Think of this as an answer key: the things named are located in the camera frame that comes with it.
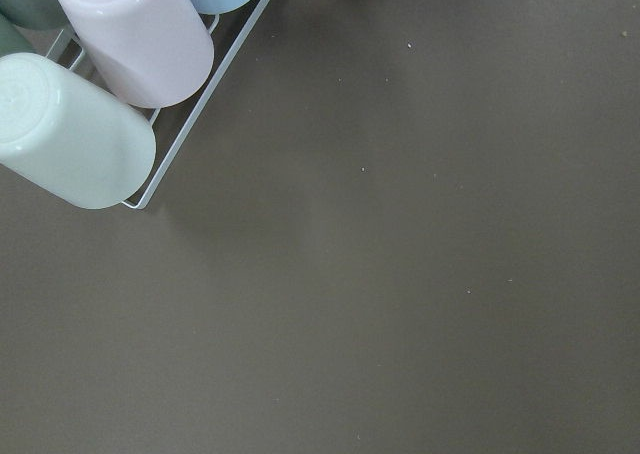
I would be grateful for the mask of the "pastel cup rack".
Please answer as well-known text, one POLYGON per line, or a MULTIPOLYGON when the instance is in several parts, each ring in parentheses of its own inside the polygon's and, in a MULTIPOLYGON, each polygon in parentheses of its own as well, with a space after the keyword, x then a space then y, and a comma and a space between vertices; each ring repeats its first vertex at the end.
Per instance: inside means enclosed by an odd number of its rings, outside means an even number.
POLYGON ((153 128, 156 137, 156 157, 148 178, 134 194, 122 202, 124 206, 142 210, 149 204, 183 143, 270 2, 271 0, 250 0, 234 12, 203 17, 215 46, 214 62, 209 77, 194 95, 179 104, 139 110, 153 128))

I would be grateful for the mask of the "pink cup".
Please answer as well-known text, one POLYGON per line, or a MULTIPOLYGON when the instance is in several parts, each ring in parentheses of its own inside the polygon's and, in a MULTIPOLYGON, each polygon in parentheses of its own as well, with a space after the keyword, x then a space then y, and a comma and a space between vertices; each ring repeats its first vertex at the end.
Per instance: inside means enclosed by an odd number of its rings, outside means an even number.
POLYGON ((176 105, 208 79, 213 41, 190 0, 58 0, 109 89, 142 108, 176 105))

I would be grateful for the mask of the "white cup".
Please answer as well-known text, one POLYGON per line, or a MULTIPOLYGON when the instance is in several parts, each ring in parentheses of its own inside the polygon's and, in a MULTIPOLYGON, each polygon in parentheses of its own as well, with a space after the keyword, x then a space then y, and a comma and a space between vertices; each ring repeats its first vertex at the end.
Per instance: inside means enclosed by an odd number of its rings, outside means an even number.
POLYGON ((146 181, 151 125, 113 95, 37 54, 1 59, 1 163, 85 209, 114 206, 146 181))

